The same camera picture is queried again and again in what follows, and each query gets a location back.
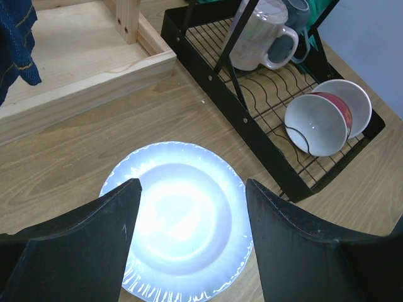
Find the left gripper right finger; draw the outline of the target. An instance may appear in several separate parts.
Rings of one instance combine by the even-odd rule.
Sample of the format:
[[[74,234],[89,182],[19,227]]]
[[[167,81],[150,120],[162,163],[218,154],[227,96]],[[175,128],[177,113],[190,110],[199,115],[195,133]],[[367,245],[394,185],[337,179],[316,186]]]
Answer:
[[[402,222],[389,235],[305,211],[254,179],[246,200],[265,301],[401,301]]]

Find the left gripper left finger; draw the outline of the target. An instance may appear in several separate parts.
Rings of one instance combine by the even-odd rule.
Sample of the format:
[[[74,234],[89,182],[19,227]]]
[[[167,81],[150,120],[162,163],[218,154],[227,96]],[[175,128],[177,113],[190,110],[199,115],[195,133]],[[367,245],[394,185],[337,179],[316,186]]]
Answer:
[[[1,301],[118,301],[141,192],[129,179],[51,220],[1,234]]]

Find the white bowl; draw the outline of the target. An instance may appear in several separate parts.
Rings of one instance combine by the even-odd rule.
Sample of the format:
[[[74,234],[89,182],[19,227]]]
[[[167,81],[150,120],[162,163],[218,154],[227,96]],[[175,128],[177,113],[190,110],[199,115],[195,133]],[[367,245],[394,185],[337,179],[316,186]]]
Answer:
[[[284,117],[291,141],[314,157],[338,153],[350,136],[352,124],[349,106],[328,92],[312,92],[295,98],[287,106]]]

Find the black wire dish rack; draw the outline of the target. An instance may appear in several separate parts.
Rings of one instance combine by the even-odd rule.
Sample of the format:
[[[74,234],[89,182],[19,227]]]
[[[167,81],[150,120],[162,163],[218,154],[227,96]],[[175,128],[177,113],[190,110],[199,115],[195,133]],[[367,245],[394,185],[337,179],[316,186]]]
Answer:
[[[281,189],[298,202],[327,186],[384,128],[376,112],[368,126],[329,157],[300,151],[288,138],[284,115],[297,96],[328,79],[339,78],[321,42],[302,64],[280,70],[235,70],[220,51],[238,1],[217,1],[168,9],[161,35],[178,60],[236,129]]]

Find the orange bowl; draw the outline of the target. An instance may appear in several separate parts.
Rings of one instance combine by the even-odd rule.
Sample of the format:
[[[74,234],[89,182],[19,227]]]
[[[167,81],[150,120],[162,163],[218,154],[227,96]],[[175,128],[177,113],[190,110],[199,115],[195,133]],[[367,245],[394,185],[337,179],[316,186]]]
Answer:
[[[368,94],[354,82],[332,79],[319,84],[312,92],[328,92],[341,98],[350,108],[352,129],[349,138],[358,136],[369,124],[372,104]]]

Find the grey ceramic mug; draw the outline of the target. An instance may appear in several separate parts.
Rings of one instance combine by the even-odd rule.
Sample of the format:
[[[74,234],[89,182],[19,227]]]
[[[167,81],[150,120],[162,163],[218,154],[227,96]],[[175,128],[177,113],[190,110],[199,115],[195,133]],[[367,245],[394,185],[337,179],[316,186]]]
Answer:
[[[310,52],[310,42],[307,31],[307,24],[311,15],[309,4],[306,0],[287,0],[284,1],[288,9],[288,20],[286,25],[302,35],[302,43],[305,46],[303,55],[294,55],[292,62],[301,64]]]

